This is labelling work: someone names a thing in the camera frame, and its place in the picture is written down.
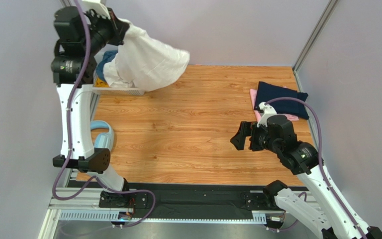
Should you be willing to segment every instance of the gray floor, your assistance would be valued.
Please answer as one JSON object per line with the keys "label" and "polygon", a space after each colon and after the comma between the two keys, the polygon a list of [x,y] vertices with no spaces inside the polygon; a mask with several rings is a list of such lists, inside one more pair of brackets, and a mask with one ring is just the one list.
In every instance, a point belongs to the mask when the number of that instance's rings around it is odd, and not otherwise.
{"label": "gray floor", "polygon": [[[287,224],[294,218],[287,215]],[[107,222],[60,221],[68,234],[78,235],[110,226]],[[54,239],[71,239],[56,233]],[[107,229],[81,239],[316,239],[301,223],[290,232],[272,233],[262,225],[142,223],[126,229]]]}

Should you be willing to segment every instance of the metal beam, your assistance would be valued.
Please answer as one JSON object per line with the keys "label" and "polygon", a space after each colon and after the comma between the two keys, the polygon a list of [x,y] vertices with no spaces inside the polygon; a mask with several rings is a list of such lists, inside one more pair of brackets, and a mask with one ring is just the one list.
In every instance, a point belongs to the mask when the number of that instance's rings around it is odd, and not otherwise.
{"label": "metal beam", "polygon": [[309,37],[309,40],[307,41],[306,45],[304,46],[303,50],[301,51],[299,57],[297,58],[296,63],[292,67],[292,70],[294,71],[294,74],[299,71],[301,65],[303,64],[304,60],[306,59],[307,55],[309,54],[309,51],[311,50],[312,46],[314,45],[315,41],[317,40],[319,34],[321,33],[322,29],[326,25],[326,22],[328,21],[329,17],[331,16],[332,12],[334,11],[335,7],[337,6],[337,3],[340,0],[330,0],[328,5],[326,6],[325,10],[323,11],[322,16],[320,17],[316,27],[314,28],[311,36]]}
{"label": "metal beam", "polygon": [[[67,197],[75,192],[79,188],[57,188],[57,194],[61,197]],[[86,188],[77,197],[67,201],[60,201],[52,198],[49,210],[61,210],[59,215],[60,220],[81,220],[81,221],[107,221],[107,218],[114,218],[113,215],[117,215],[119,212],[128,211],[127,208],[100,208],[98,207],[100,200],[101,188]],[[252,193],[261,193],[261,191],[251,191]],[[294,191],[296,195],[300,194],[300,191]],[[320,210],[318,203],[312,194],[308,191],[307,203],[313,208]],[[162,222],[162,223],[225,223],[225,224],[265,224],[266,215],[268,214],[280,214],[283,211],[252,211],[253,219],[243,220],[210,220],[210,219],[159,219],[152,218],[147,219],[148,222]]]}
{"label": "metal beam", "polygon": [[71,6],[70,0],[59,0],[63,7]]}
{"label": "metal beam", "polygon": [[38,239],[53,239],[62,210],[47,210]]}

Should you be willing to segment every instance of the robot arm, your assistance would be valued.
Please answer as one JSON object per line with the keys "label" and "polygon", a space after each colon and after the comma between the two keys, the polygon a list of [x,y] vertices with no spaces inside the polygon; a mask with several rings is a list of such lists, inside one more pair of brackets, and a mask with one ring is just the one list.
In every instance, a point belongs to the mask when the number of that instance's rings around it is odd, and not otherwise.
{"label": "robot arm", "polygon": [[345,209],[323,180],[320,171],[320,167],[323,167],[331,186],[354,215],[364,236],[369,239],[382,239],[380,229],[369,227],[359,217],[332,181],[326,166],[319,165],[317,150],[309,143],[297,141],[292,122],[285,116],[277,115],[269,105],[261,103],[260,109],[262,113],[259,122],[241,122],[238,133],[232,137],[231,143],[237,150],[243,150],[245,137],[250,136],[249,149],[253,151],[267,149],[275,153],[282,165],[297,175],[309,189],[325,214],[315,212],[303,200],[293,196],[287,186],[280,181],[275,181],[264,190],[271,201],[290,212],[320,239],[362,239],[363,236],[358,228],[353,225]]}
{"label": "robot arm", "polygon": [[[105,7],[101,1],[85,0],[83,3],[89,9],[86,16],[91,23],[89,25],[91,56],[81,83],[75,90],[70,108],[68,108],[69,94],[85,59],[85,30],[75,6],[62,8],[54,14],[54,27],[59,40],[54,49],[55,58],[51,69],[62,109],[63,143],[60,155],[53,158],[53,165],[62,167],[68,153],[71,152],[67,168],[75,168],[91,176],[97,176],[110,189],[122,191],[125,180],[110,165],[110,151],[93,146],[90,132],[90,103],[96,68],[94,56],[106,44],[122,45],[129,24],[120,21],[112,9]],[[72,123],[68,122],[68,111]],[[68,144],[68,129],[71,129],[72,133],[72,148],[69,148]]]}

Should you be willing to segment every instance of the wooden floor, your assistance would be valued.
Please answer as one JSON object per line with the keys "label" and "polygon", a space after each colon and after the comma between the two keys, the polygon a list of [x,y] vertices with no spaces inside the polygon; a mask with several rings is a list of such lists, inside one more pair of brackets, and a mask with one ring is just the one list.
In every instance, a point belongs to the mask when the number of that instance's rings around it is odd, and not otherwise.
{"label": "wooden floor", "polygon": [[[302,185],[273,153],[229,142],[240,121],[255,121],[249,90],[259,81],[297,89],[291,67],[188,66],[176,83],[144,96],[102,96],[95,119],[116,132],[111,163],[129,182]],[[293,124],[312,143],[307,121]]]}

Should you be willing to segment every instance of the folded navy cloth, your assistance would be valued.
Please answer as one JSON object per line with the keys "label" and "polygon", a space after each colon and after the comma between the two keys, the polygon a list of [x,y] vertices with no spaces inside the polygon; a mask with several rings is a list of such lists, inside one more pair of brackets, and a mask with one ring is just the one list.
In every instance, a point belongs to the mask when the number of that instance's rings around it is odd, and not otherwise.
{"label": "folded navy cloth", "polygon": [[104,79],[104,74],[103,74],[104,64],[107,62],[111,62],[114,59],[114,57],[116,56],[116,54],[117,54],[117,50],[106,51],[103,55],[102,61],[97,65],[97,67],[95,69],[95,72],[97,73],[98,77],[100,79],[102,79],[104,82],[106,82]]}
{"label": "folded navy cloth", "polygon": [[[274,86],[266,82],[260,81],[259,88],[257,89],[256,94],[256,103],[254,110],[259,110],[259,104],[261,102],[267,102],[269,100],[278,98],[278,97],[292,97],[306,101],[309,95],[307,93],[300,93],[294,90],[290,90],[280,86]],[[309,119],[306,108],[304,105],[295,102],[295,101],[277,101],[270,104],[278,114],[290,114],[301,117],[303,119]]]}

